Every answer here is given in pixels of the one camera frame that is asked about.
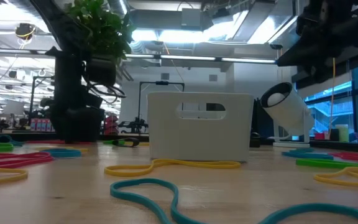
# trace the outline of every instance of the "yellow rubber band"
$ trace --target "yellow rubber band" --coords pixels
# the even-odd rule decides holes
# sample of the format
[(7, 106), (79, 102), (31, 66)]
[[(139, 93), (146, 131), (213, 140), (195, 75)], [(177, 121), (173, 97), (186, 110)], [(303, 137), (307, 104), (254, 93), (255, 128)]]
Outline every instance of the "yellow rubber band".
[(28, 178), (29, 173), (26, 170), (22, 169), (3, 169), (0, 168), (0, 173), (10, 173), (10, 174), (17, 174), (12, 177), (2, 177), (0, 178), (0, 184), (15, 182), (18, 180), (24, 180)]
[(75, 148), (75, 147), (36, 147), (36, 148), (34, 148), (34, 150), (44, 151), (44, 150), (48, 150), (48, 149), (60, 149), (60, 148), (79, 150), (79, 151), (81, 151), (82, 154), (88, 153), (88, 151), (89, 151), (87, 148)]
[(358, 178), (357, 172), (358, 172), (358, 167), (346, 167), (345, 169), (343, 169), (339, 172), (333, 173), (333, 174), (316, 174), (314, 176), (314, 179), (317, 181), (325, 182), (325, 183), (329, 183), (329, 184), (338, 184), (338, 185), (358, 187), (358, 182), (332, 179), (333, 177), (339, 177), (341, 175), (346, 175), (346, 174)]
[[(172, 165), (172, 164), (181, 164), (191, 167), (202, 167), (202, 168), (212, 168), (212, 169), (234, 169), (239, 168), (241, 163), (234, 161), (217, 161), (217, 162), (189, 162), (181, 161), (176, 159), (154, 159), (149, 165), (118, 165), (118, 166), (108, 166), (104, 168), (104, 173), (108, 175), (118, 176), (118, 177), (137, 177), (140, 175), (149, 174), (153, 171), (155, 167)], [(138, 172), (119, 172), (114, 171), (118, 169), (145, 169)]]

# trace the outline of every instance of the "table surface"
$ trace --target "table surface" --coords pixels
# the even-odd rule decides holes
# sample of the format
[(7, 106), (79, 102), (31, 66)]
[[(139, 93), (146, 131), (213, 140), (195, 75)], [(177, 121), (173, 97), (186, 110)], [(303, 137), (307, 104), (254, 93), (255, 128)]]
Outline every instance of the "table surface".
[[(27, 144), (18, 153), (32, 152)], [(179, 211), (206, 223), (256, 224), (276, 210), (300, 203), (337, 203), (358, 208), (358, 188), (324, 184), (313, 175), (336, 169), (298, 167), (281, 156), (288, 149), (251, 148), (240, 169), (204, 169), (181, 165), (156, 168), (143, 177), (155, 177), (179, 188)], [(317, 149), (320, 152), (332, 150)], [(136, 203), (113, 198), (109, 186), (123, 177), (105, 175), (106, 166), (148, 164), (147, 146), (112, 148), (91, 146), (79, 159), (57, 159), (26, 167), (29, 178), (0, 185), (0, 223), (17, 224), (138, 224), (158, 223), (156, 216)], [(124, 189), (156, 201), (169, 213), (172, 193), (157, 185)], [(358, 223), (344, 215), (311, 212), (281, 223)]]

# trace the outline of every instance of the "ceiling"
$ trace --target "ceiling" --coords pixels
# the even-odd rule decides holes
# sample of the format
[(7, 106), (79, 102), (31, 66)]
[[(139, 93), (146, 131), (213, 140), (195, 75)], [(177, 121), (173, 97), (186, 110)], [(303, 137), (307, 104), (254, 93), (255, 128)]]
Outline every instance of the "ceiling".
[[(18, 7), (18, 2), (5, 0), (8, 4), (0, 4), (0, 48), (2, 49), (19, 49), (23, 45), (23, 41), (19, 40), (14, 34), (15, 28), (21, 22), (34, 24), (38, 27), (37, 32), (31, 42), (23, 46), (24, 49), (48, 50), (53, 46), (58, 47), (55, 39), (48, 33), (45, 23), (40, 20), (39, 14), (26, 7)], [(164, 44), (151, 40), (139, 40), (132, 45), (135, 53), (148, 54), (172, 54), (172, 55), (194, 55), (194, 56), (216, 56), (216, 57), (235, 57), (235, 58), (263, 58), (276, 59), (278, 52), (273, 50), (266, 42), (273, 37), (283, 25), (289, 23), (293, 16), (296, 6), (292, 4), (292, 0), (278, 1), (220, 1), (220, 0), (195, 0), (190, 2), (180, 1), (149, 1), (149, 0), (121, 0), (126, 4), (131, 16), (137, 14), (137, 17), (131, 17), (131, 21), (137, 25), (141, 25), (138, 29), (151, 30), (157, 40), (163, 38), (167, 40)], [(63, 5), (68, 0), (57, 1), (59, 5)], [(233, 21), (216, 24), (211, 23), (212, 16), (218, 9), (226, 7)], [(209, 26), (201, 27), (197, 31), (193, 31), (194, 35), (200, 35), (203, 39), (195, 40), (194, 36), (187, 37), (188, 32), (181, 33), (176, 36), (175, 41), (170, 41), (172, 35), (169, 36), (166, 30), (159, 29), (158, 26), (170, 26), (178, 24), (172, 18), (182, 19), (182, 10), (195, 8), (202, 11), (202, 15), (209, 19)], [(143, 14), (151, 14), (154, 17), (142, 17)], [(158, 17), (158, 15), (166, 15), (168, 17)], [(288, 26), (285, 32), (273, 42), (274, 44), (282, 44), (284, 49), (292, 46), (297, 40), (293, 35), (294, 25)], [(124, 62), (128, 67), (172, 67), (170, 60), (143, 60), (131, 59)], [(220, 68), (221, 72), (225, 72), (230, 63), (223, 62), (197, 62), (191, 60), (176, 60), (175, 65), (178, 67), (210, 67)], [(22, 79), (9, 78), (7, 69), (18, 71), (22, 74)], [(45, 57), (18, 57), (12, 54), (0, 54), (0, 104), (3, 108), (4, 102), (8, 99), (22, 100), (29, 106), (32, 76), (45, 73), (45, 76), (53, 75), (54, 59)], [(41, 98), (49, 97), (53, 94), (53, 86), (50, 80), (46, 79), (39, 83), (35, 89), (34, 101), (37, 105)], [(119, 113), (120, 102), (110, 105), (103, 104), (103, 108), (108, 111)]]

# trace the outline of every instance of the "red object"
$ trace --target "red object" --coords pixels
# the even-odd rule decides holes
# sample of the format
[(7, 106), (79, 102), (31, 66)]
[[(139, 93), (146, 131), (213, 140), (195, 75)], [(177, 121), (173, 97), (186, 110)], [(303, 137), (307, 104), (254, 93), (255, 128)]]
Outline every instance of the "red object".
[[(46, 141), (26, 141), (25, 143), (32, 144), (66, 144), (65, 141), (62, 140), (46, 140)], [(93, 144), (94, 142), (73, 142), (71, 144)]]
[(334, 152), (328, 154), (345, 160), (358, 161), (358, 153), (354, 152)]
[(315, 133), (314, 134), (314, 139), (316, 139), (316, 140), (325, 140), (324, 133)]
[(0, 153), (0, 159), (25, 158), (0, 161), (0, 168), (15, 169), (23, 166), (53, 161), (49, 152), (33, 152), (28, 154)]

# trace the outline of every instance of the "potted plant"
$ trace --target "potted plant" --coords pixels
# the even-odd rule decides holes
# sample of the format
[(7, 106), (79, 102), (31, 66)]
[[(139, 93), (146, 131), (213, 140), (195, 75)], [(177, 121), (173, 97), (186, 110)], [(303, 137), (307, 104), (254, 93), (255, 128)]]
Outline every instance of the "potted plant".
[[(99, 108), (102, 99), (89, 91), (124, 97), (113, 86), (116, 65), (131, 53), (129, 43), (135, 28), (129, 24), (128, 14), (121, 19), (105, 11), (103, 0), (75, 0), (66, 5), (65, 15), (57, 13), (54, 4), (32, 1), (62, 48), (47, 52), (56, 58), (54, 100), (50, 105), (53, 127), (66, 142), (95, 141), (104, 111)], [(87, 86), (81, 85), (82, 77)], [(97, 85), (104, 85), (110, 93), (99, 91)]]

